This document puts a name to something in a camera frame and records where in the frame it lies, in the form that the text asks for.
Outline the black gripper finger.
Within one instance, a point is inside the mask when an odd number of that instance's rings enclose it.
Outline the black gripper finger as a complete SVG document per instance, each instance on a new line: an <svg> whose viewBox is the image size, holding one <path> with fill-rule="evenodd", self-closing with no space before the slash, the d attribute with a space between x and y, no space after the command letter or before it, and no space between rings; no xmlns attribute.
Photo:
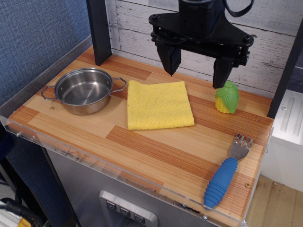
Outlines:
<svg viewBox="0 0 303 227"><path fill-rule="evenodd" d="M165 42L159 37L156 38L155 43L164 70L172 76L181 63L181 49Z"/></svg>
<svg viewBox="0 0 303 227"><path fill-rule="evenodd" d="M232 69L239 66L238 59L228 57L217 58L214 62L213 88L223 88Z"/></svg>

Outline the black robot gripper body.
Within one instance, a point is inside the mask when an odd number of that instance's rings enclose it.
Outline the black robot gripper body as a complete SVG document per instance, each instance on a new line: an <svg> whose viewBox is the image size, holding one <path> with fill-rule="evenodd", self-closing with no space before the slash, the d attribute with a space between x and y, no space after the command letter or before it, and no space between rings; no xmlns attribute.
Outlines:
<svg viewBox="0 0 303 227"><path fill-rule="evenodd" d="M152 41L159 37L181 50L216 59L223 56L238 59L239 66L245 66L254 40L233 26L225 12L228 11L233 17L241 17L250 11L253 3L235 12L225 0L180 0L178 12L149 17L153 27Z"/></svg>

